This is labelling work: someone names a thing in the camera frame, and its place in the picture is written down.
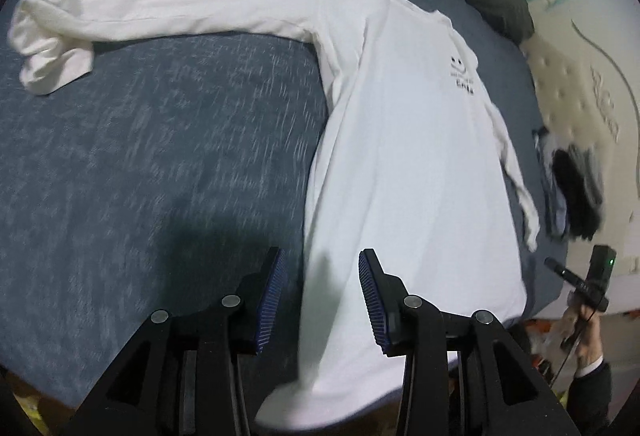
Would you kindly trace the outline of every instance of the person's hand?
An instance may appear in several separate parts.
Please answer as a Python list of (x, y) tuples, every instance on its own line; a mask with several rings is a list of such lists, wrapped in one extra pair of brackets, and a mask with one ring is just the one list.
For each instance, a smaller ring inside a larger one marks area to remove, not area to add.
[(580, 317), (589, 320), (587, 327), (584, 329), (580, 342), (575, 350), (578, 358), (578, 368), (586, 368), (595, 362), (602, 355), (602, 339), (600, 338), (600, 312), (593, 312), (588, 306), (580, 306)]

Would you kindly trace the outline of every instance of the tufted cream headboard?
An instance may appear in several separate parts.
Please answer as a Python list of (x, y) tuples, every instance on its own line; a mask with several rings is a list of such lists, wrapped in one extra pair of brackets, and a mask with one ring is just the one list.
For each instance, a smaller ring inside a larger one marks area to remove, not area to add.
[(581, 148), (593, 146), (602, 165), (603, 226), (592, 242), (570, 242), (567, 266), (585, 275), (593, 244), (609, 244), (618, 251), (614, 275), (637, 273), (640, 257), (625, 257), (623, 247), (640, 210), (638, 105), (615, 58), (580, 29), (577, 5), (532, 3), (536, 33), (521, 45), (547, 128)]

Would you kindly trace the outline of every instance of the blue-gray bed sheet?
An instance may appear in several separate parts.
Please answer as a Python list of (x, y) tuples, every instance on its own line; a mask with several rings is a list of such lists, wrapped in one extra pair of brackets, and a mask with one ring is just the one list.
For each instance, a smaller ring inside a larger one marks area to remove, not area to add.
[[(411, 1), (477, 53), (543, 218), (542, 120), (518, 48), (463, 0)], [(16, 2), (0, 10), (4, 35)], [(306, 179), (327, 116), (314, 51), (246, 34), (95, 49), (89, 75), (38, 98), (0, 44), (0, 363), (79, 405), (149, 313), (206, 307), (278, 245), (289, 276), (272, 341), (243, 364), (253, 416), (296, 376)], [(533, 313), (559, 294), (542, 263), (566, 246), (543, 226), (527, 252), (507, 188)]]

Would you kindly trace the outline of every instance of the silver bolt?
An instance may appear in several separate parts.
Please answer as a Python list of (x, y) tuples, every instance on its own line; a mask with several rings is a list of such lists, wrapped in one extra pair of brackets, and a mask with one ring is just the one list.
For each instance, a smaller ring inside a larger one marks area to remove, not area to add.
[(476, 311), (476, 320), (482, 324), (491, 324), (494, 321), (494, 316), (487, 310)]
[(404, 305), (408, 308), (419, 308), (422, 306), (422, 299), (418, 295), (407, 295), (404, 298)]
[(222, 298), (222, 305), (225, 308), (235, 308), (240, 304), (240, 297), (238, 295), (227, 295)]
[(156, 310), (151, 313), (151, 321), (154, 324), (162, 324), (165, 320), (169, 318), (169, 313), (164, 310)]

